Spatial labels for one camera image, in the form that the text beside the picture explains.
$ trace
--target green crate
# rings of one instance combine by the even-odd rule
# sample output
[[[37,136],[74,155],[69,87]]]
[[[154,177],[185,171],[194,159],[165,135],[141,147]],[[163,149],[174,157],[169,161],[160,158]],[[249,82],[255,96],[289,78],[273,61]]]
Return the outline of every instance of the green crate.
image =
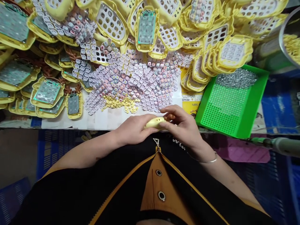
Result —
[[[195,118],[198,126],[234,138],[250,137],[269,72],[249,65],[242,68],[258,76],[255,84],[249,89],[228,88],[216,84],[214,77],[207,85]]]

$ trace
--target metal grommet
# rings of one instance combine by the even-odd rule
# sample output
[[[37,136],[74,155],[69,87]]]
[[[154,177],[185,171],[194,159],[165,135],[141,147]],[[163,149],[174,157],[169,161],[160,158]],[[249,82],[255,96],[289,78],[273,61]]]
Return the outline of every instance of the metal grommet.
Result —
[[[158,192],[158,197],[160,200],[162,200],[163,202],[166,200],[166,195],[164,192],[159,191]]]
[[[161,176],[161,175],[162,175],[162,172],[161,172],[160,170],[156,170],[156,174],[157,174],[158,176]]]

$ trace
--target zipper pull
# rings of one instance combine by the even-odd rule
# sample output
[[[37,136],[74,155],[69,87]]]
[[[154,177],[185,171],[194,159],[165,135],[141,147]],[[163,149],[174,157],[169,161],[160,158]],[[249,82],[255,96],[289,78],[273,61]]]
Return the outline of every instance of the zipper pull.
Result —
[[[156,143],[156,151],[161,153],[161,149],[160,149],[160,146],[159,146],[159,139],[158,138],[154,138],[153,140]]]

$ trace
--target hand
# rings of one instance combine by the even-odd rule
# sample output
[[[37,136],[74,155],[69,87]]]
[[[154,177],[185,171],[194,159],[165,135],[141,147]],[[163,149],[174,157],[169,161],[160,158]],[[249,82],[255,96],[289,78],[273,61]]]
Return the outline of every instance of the hand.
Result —
[[[146,137],[159,130],[153,127],[144,129],[146,123],[157,116],[153,114],[145,114],[141,116],[131,116],[122,123],[114,132],[116,133],[121,146],[128,144],[139,144]]]
[[[161,122],[159,125],[168,130],[181,143],[191,149],[199,149],[205,143],[199,133],[198,126],[192,115],[187,114],[178,105],[171,105],[160,110],[165,120],[172,122]]]

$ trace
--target metal container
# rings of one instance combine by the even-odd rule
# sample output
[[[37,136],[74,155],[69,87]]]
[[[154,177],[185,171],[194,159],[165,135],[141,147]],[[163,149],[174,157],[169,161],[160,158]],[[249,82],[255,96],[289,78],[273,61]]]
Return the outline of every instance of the metal container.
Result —
[[[300,69],[300,65],[288,55],[284,47],[284,34],[296,34],[300,37],[300,7],[292,11],[284,23],[271,31],[254,50],[253,61],[256,67],[268,70],[270,74]]]

